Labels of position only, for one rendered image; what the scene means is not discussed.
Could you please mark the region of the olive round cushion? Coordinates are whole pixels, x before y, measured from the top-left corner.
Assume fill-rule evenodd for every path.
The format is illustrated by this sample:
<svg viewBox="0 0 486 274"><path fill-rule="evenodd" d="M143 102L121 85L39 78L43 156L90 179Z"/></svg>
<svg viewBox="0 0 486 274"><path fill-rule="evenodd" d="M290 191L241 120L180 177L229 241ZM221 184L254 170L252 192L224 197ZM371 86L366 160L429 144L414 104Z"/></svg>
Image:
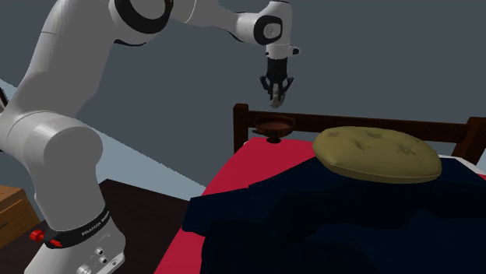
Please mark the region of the olive round cushion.
<svg viewBox="0 0 486 274"><path fill-rule="evenodd" d="M362 181L419 184L442 172L442 161L427 143L390 129L328 128L316 136L312 149L332 172Z"/></svg>

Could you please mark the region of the dark blue blanket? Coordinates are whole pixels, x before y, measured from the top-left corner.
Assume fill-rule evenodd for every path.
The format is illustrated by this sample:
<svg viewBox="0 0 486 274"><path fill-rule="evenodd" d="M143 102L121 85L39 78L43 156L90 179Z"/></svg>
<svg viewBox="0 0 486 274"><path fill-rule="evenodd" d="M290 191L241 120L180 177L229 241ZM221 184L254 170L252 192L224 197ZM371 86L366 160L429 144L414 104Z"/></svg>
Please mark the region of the dark blue blanket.
<svg viewBox="0 0 486 274"><path fill-rule="evenodd" d="M486 274L486 180L454 159L420 184L334 174L306 160L193 198L200 274Z"/></svg>

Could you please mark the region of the light wooden cabinet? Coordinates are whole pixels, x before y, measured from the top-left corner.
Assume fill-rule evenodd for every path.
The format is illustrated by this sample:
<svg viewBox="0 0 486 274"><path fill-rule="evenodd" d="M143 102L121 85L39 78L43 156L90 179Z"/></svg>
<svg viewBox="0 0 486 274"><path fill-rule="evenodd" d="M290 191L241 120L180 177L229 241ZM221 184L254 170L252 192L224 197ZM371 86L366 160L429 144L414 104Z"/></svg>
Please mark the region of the light wooden cabinet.
<svg viewBox="0 0 486 274"><path fill-rule="evenodd" d="M0 248L40 222L22 188L0 185Z"/></svg>

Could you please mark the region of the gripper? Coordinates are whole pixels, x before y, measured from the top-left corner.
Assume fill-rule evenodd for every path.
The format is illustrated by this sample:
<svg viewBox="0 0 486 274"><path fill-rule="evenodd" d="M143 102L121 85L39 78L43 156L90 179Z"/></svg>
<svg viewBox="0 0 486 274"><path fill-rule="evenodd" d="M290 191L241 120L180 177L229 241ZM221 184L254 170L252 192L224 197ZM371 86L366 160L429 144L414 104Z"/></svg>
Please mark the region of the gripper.
<svg viewBox="0 0 486 274"><path fill-rule="evenodd" d="M268 84L267 79L271 84L280 84L280 99L283 100L294 81L292 76L287 76L287 58L267 58L266 74L259 77L262 88L269 94L269 98L272 100L273 91Z"/></svg>

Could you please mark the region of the pale grey small object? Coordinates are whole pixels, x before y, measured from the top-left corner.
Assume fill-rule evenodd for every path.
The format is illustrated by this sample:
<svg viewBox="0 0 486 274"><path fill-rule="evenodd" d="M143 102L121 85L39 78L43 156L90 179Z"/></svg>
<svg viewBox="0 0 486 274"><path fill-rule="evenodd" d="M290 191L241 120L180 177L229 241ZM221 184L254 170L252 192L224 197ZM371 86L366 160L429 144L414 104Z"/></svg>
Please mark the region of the pale grey small object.
<svg viewBox="0 0 486 274"><path fill-rule="evenodd" d="M274 83L273 85L270 86L269 95L270 95L269 105L272 108L280 107L283 104L286 96L284 88L277 83Z"/></svg>

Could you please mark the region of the red bed with wooden headboard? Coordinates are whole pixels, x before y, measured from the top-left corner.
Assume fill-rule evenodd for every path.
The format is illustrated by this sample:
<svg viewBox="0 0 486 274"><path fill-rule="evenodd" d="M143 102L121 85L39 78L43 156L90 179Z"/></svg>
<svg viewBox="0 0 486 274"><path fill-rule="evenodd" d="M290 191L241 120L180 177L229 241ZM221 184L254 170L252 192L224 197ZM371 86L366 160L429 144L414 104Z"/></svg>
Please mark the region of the red bed with wooden headboard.
<svg viewBox="0 0 486 274"><path fill-rule="evenodd" d="M310 142L284 139L279 144L270 144L263 138L250 139L248 130L255 126L256 118L265 114L264 111L250 111L247 104L234 105L234 155L206 187L203 195L246 188L313 157ZM320 133L327 128L351 125L388 128L426 141L451 142L456 145L452 155L474 173L486 177L486 169L476 167L486 149L486 118L470 117L467 123L457 124L317 114L286 113L285 116L295 119L296 132ZM201 236L179 230L154 274L199 274L203 240Z"/></svg>

